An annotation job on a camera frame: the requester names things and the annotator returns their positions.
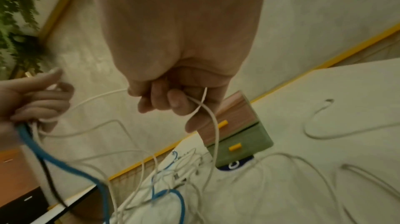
white table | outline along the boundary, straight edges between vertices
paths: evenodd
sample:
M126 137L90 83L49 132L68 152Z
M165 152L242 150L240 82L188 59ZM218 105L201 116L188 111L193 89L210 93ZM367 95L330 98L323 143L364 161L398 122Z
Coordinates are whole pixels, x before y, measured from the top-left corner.
M260 159L277 151L299 155L330 180L341 164L358 164L400 189L400 126L324 141L310 139L302 132L303 122L327 98L335 103L310 122L314 134L349 132L400 121L399 79L400 59L394 59L314 71L266 96L253 107L275 145L255 157ZM197 134L175 150L182 155L193 148L197 153L207 153ZM171 154L160 168L172 160ZM199 175L191 176L200 188L211 168L210 160L206 154ZM261 163L235 183L230 181L241 169L214 172L203 197L203 213L210 223L339 223L333 200L314 171L302 164L297 169L283 157ZM361 217L362 223L398 223L400 202L384 190L349 171L342 171L338 182L340 200ZM150 177L145 184L150 184ZM165 188L158 182L156 192ZM184 186L178 190L186 202L196 202L193 190L187 195ZM140 192L133 204L144 194ZM155 205L130 211L126 223L177 224L179 215L179 200L171 194ZM189 223L192 216L188 211L186 217L185 223Z

wooden furniture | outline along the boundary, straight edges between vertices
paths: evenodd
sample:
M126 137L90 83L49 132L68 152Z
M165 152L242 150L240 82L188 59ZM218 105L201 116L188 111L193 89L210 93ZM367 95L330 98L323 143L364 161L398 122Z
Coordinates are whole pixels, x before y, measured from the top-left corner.
M23 153L0 153L0 224L29 224L47 211L48 203Z
M215 116L220 130L217 167L249 157L274 144L241 91L227 97ZM213 155L215 130L212 121L199 129L198 133Z

